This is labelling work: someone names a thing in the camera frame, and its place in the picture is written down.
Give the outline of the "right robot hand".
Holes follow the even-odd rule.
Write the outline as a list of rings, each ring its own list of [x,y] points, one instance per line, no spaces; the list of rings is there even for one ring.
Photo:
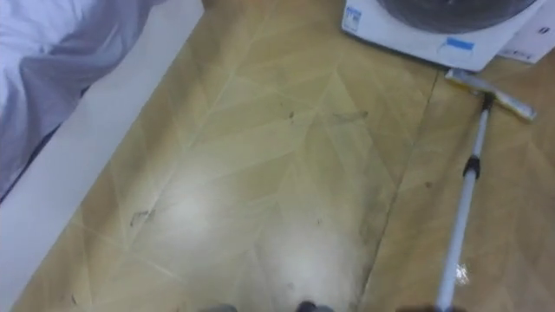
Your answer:
[[[467,310],[461,307],[449,307],[442,309],[434,305],[413,305],[399,307],[395,310],[395,312],[467,312]]]

